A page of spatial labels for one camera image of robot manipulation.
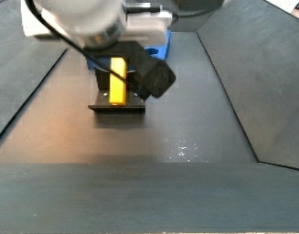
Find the blue part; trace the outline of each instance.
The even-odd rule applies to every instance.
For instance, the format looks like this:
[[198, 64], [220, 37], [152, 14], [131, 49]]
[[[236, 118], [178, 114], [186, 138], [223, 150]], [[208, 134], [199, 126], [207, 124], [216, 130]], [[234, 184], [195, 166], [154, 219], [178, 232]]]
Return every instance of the blue part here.
[[[167, 30], [166, 44], [159, 47], [144, 47], [144, 49], [148, 51], [151, 56], [154, 58], [158, 58], [159, 60], [166, 60], [171, 36], [172, 32], [171, 30]], [[109, 58], [100, 58], [100, 61], [109, 67]], [[95, 67], [97, 67], [89, 59], [87, 59], [87, 67], [88, 69], [93, 69]]]

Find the white surface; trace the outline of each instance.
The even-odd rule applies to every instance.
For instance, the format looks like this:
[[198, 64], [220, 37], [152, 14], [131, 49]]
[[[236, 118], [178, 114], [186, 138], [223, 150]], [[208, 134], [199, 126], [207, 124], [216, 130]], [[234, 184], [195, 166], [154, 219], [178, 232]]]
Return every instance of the white surface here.
[[291, 13], [299, 0], [267, 0], [272, 5], [276, 5], [282, 10]]
[[49, 33], [47, 28], [39, 23], [37, 19], [32, 15], [24, 0], [21, 0], [21, 25], [24, 35], [27, 37], [47, 35]]
[[172, 15], [166, 11], [158, 14], [132, 14], [127, 18], [127, 30], [120, 41], [136, 41], [142, 46], [160, 46], [166, 43], [171, 23]]
[[119, 20], [123, 15], [122, 0], [36, 0], [49, 11], [56, 23], [72, 36], [95, 36]]

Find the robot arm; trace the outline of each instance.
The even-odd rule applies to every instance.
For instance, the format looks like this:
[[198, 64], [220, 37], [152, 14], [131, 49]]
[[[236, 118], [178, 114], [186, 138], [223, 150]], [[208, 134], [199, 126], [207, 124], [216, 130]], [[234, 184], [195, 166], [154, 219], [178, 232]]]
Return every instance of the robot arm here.
[[164, 94], [175, 82], [175, 74], [164, 61], [152, 58], [143, 49], [143, 46], [158, 46], [166, 42], [172, 14], [162, 6], [127, 5], [123, 0], [21, 0], [23, 23], [31, 25], [32, 18], [24, 19], [29, 10], [33, 13], [31, 16], [53, 35], [123, 83], [127, 83], [126, 78], [97, 58], [130, 61], [138, 73], [136, 90], [147, 93], [144, 99], [150, 95], [158, 98]]
[[[36, 0], [36, 4], [44, 19], [83, 48], [101, 48], [115, 41], [136, 41], [142, 46], [164, 44], [172, 14], [160, 5], [126, 4], [122, 0]], [[21, 22], [25, 36], [49, 34], [24, 0]]]

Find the yellow object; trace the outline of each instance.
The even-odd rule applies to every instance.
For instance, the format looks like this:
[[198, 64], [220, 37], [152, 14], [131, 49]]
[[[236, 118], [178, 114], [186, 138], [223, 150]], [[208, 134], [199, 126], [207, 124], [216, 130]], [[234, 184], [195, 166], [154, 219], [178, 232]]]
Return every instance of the yellow object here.
[[[111, 70], [113, 70], [126, 79], [127, 64], [123, 58], [111, 59]], [[108, 102], [112, 105], [126, 105], [126, 83], [112, 74], [109, 74]]]

